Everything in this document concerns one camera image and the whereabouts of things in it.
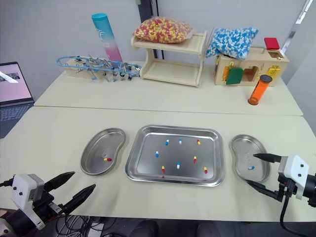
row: stainless steel tray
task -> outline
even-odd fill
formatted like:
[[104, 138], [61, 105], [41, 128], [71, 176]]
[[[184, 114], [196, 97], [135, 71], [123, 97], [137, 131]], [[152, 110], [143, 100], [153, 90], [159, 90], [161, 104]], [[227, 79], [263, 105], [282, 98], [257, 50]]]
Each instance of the stainless steel tray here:
[[231, 150], [235, 157], [235, 169], [243, 179], [256, 182], [265, 181], [270, 174], [270, 163], [253, 156], [267, 153], [265, 147], [256, 138], [249, 135], [237, 135], [231, 141]]
[[144, 126], [136, 135], [125, 172], [136, 181], [217, 186], [225, 173], [222, 138], [212, 129]]
[[96, 134], [83, 150], [80, 167], [89, 175], [109, 172], [115, 165], [125, 133], [119, 128], [108, 128]]

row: robotic arm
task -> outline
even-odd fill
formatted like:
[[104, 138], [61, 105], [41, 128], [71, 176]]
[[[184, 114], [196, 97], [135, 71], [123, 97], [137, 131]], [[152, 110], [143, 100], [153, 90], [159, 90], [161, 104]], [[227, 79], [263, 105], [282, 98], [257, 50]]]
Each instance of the robotic arm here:
[[65, 205], [53, 203], [54, 197], [49, 193], [66, 183], [74, 173], [60, 174], [46, 183], [35, 174], [18, 174], [1, 183], [0, 187], [12, 186], [11, 199], [19, 209], [0, 217], [0, 237], [22, 237], [34, 228], [41, 230], [45, 223], [62, 213], [70, 214], [80, 206], [93, 192], [95, 184], [81, 190]]
[[301, 200], [303, 196], [307, 197], [309, 199], [308, 204], [312, 207], [316, 207], [316, 174], [314, 176], [308, 174], [309, 166], [298, 155], [281, 157], [273, 154], [254, 154], [253, 156], [267, 162], [280, 163], [278, 168], [279, 176], [277, 179], [279, 181], [279, 190], [273, 192], [266, 189], [266, 186], [252, 180], [246, 180], [246, 182], [258, 192], [280, 202], [283, 201], [283, 196], [285, 196], [280, 216], [281, 226], [293, 234], [308, 237], [307, 235], [287, 228], [284, 225], [283, 219], [289, 198], [293, 194], [296, 195], [296, 198], [299, 200]]

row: plastic bag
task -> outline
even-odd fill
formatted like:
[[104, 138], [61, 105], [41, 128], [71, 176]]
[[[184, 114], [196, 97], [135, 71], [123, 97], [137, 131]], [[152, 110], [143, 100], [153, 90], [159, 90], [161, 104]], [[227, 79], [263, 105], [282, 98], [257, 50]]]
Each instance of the plastic bag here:
[[156, 43], [180, 43], [192, 33], [192, 27], [183, 21], [156, 16], [144, 21], [133, 35]]
[[250, 51], [253, 38], [259, 31], [254, 27], [229, 30], [218, 28], [206, 51], [206, 57], [223, 53], [238, 59], [246, 59]]

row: laptop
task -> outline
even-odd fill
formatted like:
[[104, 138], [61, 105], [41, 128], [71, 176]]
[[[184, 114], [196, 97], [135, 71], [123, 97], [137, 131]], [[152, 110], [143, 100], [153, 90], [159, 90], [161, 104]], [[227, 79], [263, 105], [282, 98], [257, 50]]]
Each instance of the laptop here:
[[0, 64], [0, 138], [4, 138], [34, 104], [17, 62]]

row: white wall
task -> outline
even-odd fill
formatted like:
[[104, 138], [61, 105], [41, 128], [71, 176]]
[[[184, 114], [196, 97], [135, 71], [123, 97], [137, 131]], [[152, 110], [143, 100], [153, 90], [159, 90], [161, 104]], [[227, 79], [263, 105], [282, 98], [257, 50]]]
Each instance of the white wall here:
[[287, 84], [304, 118], [316, 134], [316, 42]]
[[104, 12], [123, 60], [145, 60], [130, 45], [140, 25], [135, 0], [0, 0], [0, 62], [18, 61], [37, 99], [63, 71], [65, 55], [105, 57], [93, 13]]
[[282, 74], [282, 79], [288, 83], [296, 70], [300, 67], [305, 57], [310, 52], [311, 48], [316, 43], [316, 0], [310, 6], [303, 22], [298, 26], [297, 32], [294, 35], [285, 55], [289, 58], [290, 63]]
[[316, 134], [316, 1], [298, 28], [286, 55], [290, 64], [282, 77]]
[[[213, 27], [234, 29], [254, 26], [259, 33], [253, 45], [265, 46], [265, 37], [276, 37], [281, 47], [304, 4], [305, 0], [158, 1], [160, 16], [183, 20], [198, 32], [211, 32]], [[165, 56], [171, 60], [191, 60], [189, 56], [176, 53], [166, 52]]]

